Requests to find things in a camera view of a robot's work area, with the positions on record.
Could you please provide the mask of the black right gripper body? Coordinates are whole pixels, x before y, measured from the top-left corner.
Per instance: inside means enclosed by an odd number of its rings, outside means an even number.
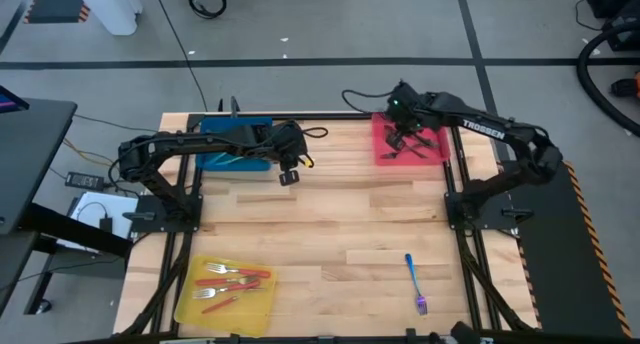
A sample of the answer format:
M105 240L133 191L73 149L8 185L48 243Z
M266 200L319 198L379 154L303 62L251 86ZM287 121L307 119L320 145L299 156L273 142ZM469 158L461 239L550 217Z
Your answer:
M431 128L426 114L431 104L431 93L418 93L409 83L400 81L387 99L385 116L401 134L413 134Z

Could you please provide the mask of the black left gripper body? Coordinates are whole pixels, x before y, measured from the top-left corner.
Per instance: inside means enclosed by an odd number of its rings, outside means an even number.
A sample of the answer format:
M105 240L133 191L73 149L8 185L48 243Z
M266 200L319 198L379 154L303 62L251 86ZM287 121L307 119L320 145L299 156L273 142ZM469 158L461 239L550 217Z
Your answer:
M294 169L299 158L307 153L306 140L299 124L286 121L269 130L269 158L277 161L282 171Z

